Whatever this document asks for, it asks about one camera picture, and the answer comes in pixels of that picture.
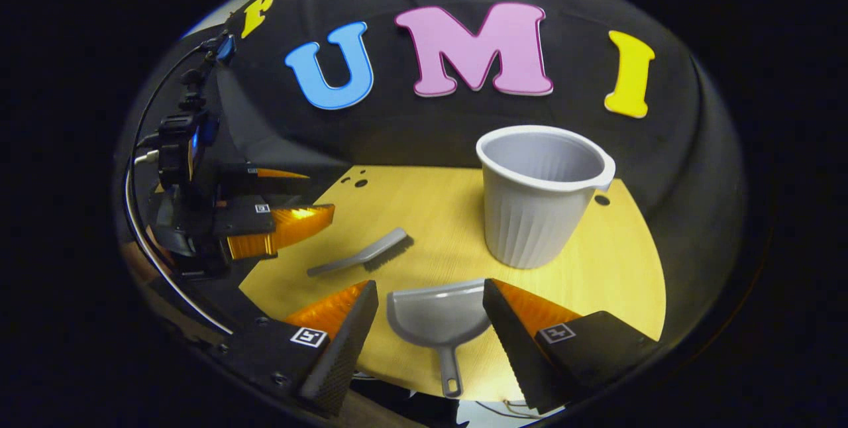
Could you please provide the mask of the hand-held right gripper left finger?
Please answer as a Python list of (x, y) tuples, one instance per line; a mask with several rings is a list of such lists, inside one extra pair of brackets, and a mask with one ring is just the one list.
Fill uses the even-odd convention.
[(212, 359), (275, 403), (339, 415), (378, 306), (378, 284), (363, 280), (282, 321), (255, 317)]

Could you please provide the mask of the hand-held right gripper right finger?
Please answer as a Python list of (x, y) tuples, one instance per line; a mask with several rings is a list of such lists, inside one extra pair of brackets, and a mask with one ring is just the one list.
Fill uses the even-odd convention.
[(593, 397), (660, 347), (609, 311), (580, 315), (502, 280), (484, 280), (482, 305), (527, 407), (539, 413)]

